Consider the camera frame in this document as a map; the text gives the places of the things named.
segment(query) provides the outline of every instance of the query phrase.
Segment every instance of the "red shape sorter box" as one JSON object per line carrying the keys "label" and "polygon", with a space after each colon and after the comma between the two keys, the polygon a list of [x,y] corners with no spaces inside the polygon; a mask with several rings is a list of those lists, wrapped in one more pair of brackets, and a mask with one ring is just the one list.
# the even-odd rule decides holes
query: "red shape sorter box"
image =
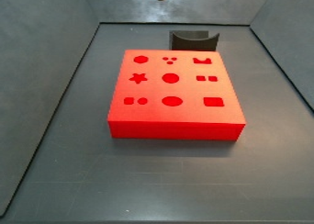
{"label": "red shape sorter box", "polygon": [[236,140],[246,119],[219,53],[127,50],[108,123],[113,138]]}

